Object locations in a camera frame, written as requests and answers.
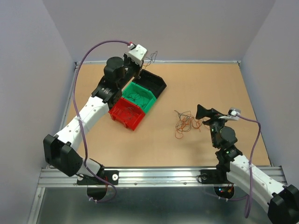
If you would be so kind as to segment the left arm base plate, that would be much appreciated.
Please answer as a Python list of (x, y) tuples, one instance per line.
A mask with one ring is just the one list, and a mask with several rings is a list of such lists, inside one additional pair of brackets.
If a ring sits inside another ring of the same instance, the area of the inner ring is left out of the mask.
[[(119, 171), (118, 170), (105, 170), (104, 175), (102, 177), (105, 181), (113, 184), (118, 185), (119, 181)], [(87, 186), (87, 185), (105, 185), (103, 181), (100, 181), (94, 176), (88, 176), (88, 175), (80, 175), (80, 177), (77, 177), (77, 185), (79, 186)]]

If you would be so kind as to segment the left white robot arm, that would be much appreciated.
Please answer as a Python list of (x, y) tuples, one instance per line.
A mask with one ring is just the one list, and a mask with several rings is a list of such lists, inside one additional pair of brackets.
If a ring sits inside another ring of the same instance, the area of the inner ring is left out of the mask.
[(87, 155), (81, 157), (77, 149), (86, 142), (86, 134), (97, 121), (119, 101), (122, 89), (142, 70), (145, 53), (125, 53), (122, 58), (114, 56), (107, 60), (104, 75), (87, 103), (76, 116), (55, 135), (48, 134), (43, 140), (45, 160), (67, 176), (86, 175), (98, 184), (104, 181), (104, 166)]

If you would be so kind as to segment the black plastic bin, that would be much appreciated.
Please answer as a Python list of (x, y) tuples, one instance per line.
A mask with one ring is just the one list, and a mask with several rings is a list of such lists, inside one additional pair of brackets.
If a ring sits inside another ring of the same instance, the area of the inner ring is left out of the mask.
[(142, 69), (139, 77), (134, 78), (132, 82), (151, 91), (156, 99), (159, 98), (161, 93), (167, 87), (166, 82), (160, 76), (157, 76), (145, 69)]

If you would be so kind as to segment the green plastic bin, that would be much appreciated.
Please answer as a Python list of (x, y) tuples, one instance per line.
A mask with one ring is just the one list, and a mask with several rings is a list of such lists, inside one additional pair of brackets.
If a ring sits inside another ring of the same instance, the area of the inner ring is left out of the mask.
[(122, 91), (122, 97), (135, 104), (136, 106), (139, 106), (145, 114), (149, 112), (149, 110), (157, 100), (151, 91), (133, 82), (131, 82)]

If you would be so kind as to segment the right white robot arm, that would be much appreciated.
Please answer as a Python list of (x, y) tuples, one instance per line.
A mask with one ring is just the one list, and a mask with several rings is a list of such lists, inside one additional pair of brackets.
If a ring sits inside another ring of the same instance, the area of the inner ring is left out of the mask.
[(241, 111), (230, 108), (223, 114), (214, 108), (198, 105), (196, 119), (209, 126), (212, 146), (217, 149), (218, 164), (215, 169), (202, 169), (197, 177), (201, 184), (235, 184), (247, 195), (245, 216), (253, 201), (267, 213), (273, 224), (297, 224), (299, 222), (299, 190), (285, 185), (264, 173), (237, 147), (234, 129), (225, 125), (229, 120), (241, 118)]

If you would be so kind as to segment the red plastic bin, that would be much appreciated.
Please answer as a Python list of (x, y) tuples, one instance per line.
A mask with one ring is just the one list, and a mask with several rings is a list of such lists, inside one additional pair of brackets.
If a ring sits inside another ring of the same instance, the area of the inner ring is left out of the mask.
[(135, 104), (121, 97), (108, 111), (114, 121), (122, 123), (126, 128), (134, 131), (145, 117), (144, 111)]

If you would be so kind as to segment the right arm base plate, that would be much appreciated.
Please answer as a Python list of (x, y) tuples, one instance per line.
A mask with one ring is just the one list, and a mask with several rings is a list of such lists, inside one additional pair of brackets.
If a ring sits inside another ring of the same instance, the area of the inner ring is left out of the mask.
[(199, 183), (202, 184), (229, 184), (227, 173), (230, 172), (230, 164), (218, 163), (215, 168), (201, 169), (197, 177)]

